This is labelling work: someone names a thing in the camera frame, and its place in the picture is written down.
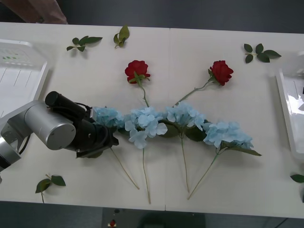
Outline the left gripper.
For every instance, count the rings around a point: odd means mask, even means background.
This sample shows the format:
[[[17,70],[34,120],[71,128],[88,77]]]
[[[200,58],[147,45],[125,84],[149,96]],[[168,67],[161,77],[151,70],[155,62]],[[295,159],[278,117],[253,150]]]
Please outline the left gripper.
[[[79,152],[76,153],[77,158],[97,158],[102,153],[110,149],[112,146],[119,144],[118,139],[113,136],[113,133],[107,127],[97,127],[92,140],[88,141],[79,148]]]

